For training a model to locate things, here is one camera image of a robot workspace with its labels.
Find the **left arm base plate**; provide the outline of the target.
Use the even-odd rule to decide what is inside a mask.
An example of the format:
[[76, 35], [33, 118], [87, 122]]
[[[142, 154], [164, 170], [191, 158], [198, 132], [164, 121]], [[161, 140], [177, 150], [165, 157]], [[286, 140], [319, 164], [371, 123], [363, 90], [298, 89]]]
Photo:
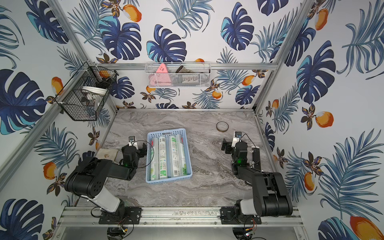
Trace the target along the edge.
[[142, 216], [142, 208], [124, 207], [123, 212], [109, 213], [101, 210], [100, 225], [138, 225]]

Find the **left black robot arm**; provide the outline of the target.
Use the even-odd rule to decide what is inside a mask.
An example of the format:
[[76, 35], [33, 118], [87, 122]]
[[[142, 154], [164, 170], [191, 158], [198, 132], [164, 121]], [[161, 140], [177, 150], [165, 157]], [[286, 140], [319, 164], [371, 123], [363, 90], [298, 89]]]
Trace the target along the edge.
[[122, 148], [123, 159], [119, 164], [97, 157], [85, 157], [67, 177], [64, 188], [67, 192], [85, 198], [104, 212], [118, 217], [125, 214], [123, 200], [114, 196], [105, 187], [107, 179], [130, 181], [139, 168], [139, 160], [147, 155], [151, 144], [143, 141], [139, 148], [137, 142], [131, 142]]

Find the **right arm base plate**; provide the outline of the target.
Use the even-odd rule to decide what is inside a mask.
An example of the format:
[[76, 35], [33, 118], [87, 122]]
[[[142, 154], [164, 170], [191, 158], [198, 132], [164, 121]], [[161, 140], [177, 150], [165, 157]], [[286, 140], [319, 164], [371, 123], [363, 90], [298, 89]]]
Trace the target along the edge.
[[220, 220], [223, 225], [253, 225], [261, 224], [261, 218], [257, 215], [244, 215], [238, 207], [222, 207]]

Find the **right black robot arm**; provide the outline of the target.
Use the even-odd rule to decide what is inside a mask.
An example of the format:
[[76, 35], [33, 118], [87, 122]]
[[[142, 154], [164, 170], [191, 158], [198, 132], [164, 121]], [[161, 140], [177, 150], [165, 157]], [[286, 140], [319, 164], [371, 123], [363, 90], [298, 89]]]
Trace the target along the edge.
[[293, 204], [289, 197], [283, 176], [277, 172], [261, 169], [260, 148], [252, 148], [252, 162], [248, 162], [246, 142], [223, 140], [222, 151], [231, 155], [234, 176], [252, 187], [252, 198], [238, 200], [235, 208], [238, 215], [259, 217], [290, 216]]

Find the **plastic wrap roll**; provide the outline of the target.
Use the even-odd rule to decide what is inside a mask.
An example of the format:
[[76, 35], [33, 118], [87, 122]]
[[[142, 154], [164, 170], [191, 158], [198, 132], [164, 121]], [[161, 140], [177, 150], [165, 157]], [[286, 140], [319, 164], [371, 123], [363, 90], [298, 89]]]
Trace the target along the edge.
[[159, 138], [152, 138], [150, 181], [159, 179]]
[[172, 177], [180, 176], [180, 166], [179, 166], [179, 155], [178, 155], [178, 144], [176, 136], [170, 136], [170, 151], [171, 151], [171, 167], [172, 167]]
[[166, 179], [167, 172], [167, 146], [166, 138], [159, 137], [159, 179]]
[[178, 147], [181, 176], [185, 176], [188, 173], [187, 173], [187, 162], [185, 157], [183, 138], [181, 135], [176, 135], [176, 140], [177, 140], [177, 147]]

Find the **light blue plastic basket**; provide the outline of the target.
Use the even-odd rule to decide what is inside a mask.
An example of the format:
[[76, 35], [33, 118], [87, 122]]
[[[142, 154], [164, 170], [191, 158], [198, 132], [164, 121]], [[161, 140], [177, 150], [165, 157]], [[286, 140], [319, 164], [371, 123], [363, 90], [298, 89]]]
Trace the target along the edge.
[[[173, 178], [172, 177], [172, 167], [171, 167], [171, 151], [170, 151], [169, 137], [170, 136], [176, 136], [176, 135], [181, 135], [183, 138], [185, 157], [186, 157], [186, 162], [187, 162], [187, 173], [188, 174], [185, 176], [181, 176], [181, 171], [180, 171], [180, 176]], [[151, 150], [153, 148], [151, 141], [152, 141], [152, 138], [159, 138], [159, 137], [165, 137], [166, 138], [168, 177], [166, 179], [158, 179], [155, 181], [150, 181], [150, 175], [151, 175], [150, 174], [150, 168], [151, 168], [150, 165], [152, 162]], [[149, 143], [147, 162], [146, 162], [146, 182], [148, 184], [163, 184], [163, 183], [170, 183], [170, 182], [175, 182], [175, 181], [189, 180], [192, 178], [192, 176], [193, 176], [192, 164], [191, 164], [189, 146], [188, 146], [188, 141], [187, 141], [187, 133], [186, 133], [186, 130], [184, 128], [150, 132], [147, 135], [147, 142]]]

